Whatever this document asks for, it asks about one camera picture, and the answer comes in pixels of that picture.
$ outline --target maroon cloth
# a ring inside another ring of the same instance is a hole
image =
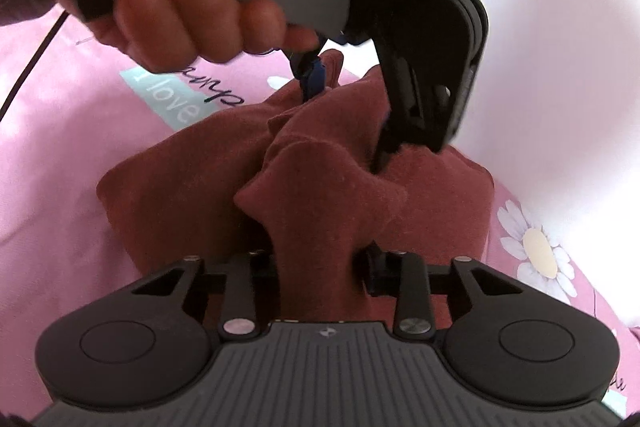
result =
[[[322,59],[333,89],[311,102],[302,104],[290,82],[264,103],[215,113],[105,175],[98,196],[141,272],[271,243],[280,278],[274,314],[390,323],[393,299],[366,295],[353,273],[356,251],[375,240],[430,264],[481,257],[489,173],[453,148],[434,155],[404,146],[382,174],[370,174],[388,112],[380,69],[337,87],[342,55]],[[441,301],[436,321],[449,323]]]

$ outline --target ribbed black plate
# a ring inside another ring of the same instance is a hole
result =
[[[599,403],[559,412],[511,410],[461,386],[426,344],[381,323],[275,323],[228,344],[202,379],[152,409],[91,412],[56,403],[37,427],[613,427]]]

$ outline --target small logo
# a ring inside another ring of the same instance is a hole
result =
[[[206,103],[206,94],[191,89],[174,74],[153,74],[137,66],[121,71],[120,76],[174,131],[222,109],[217,103]]]
[[[334,335],[338,334],[338,332],[334,330],[334,328],[330,328],[330,327],[326,327],[324,328],[324,330],[318,331],[318,333],[320,333],[326,339],[330,339]]]

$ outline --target circular pad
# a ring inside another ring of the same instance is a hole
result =
[[[475,298],[444,338],[443,354],[462,380],[513,407],[602,398],[620,355],[604,324],[534,290]]]
[[[529,362],[553,362],[574,347],[574,337],[562,326],[548,321],[520,321],[500,332],[507,353]]]
[[[84,353],[96,362],[127,363],[146,355],[156,342],[154,331],[133,321],[94,326],[80,340]]]

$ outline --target daisy print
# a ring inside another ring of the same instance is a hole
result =
[[[542,224],[525,208],[507,201],[498,209],[498,221],[508,237],[500,239],[502,247],[518,261],[516,278],[536,290],[570,304],[576,297],[572,280],[575,270],[569,255],[551,237]]]

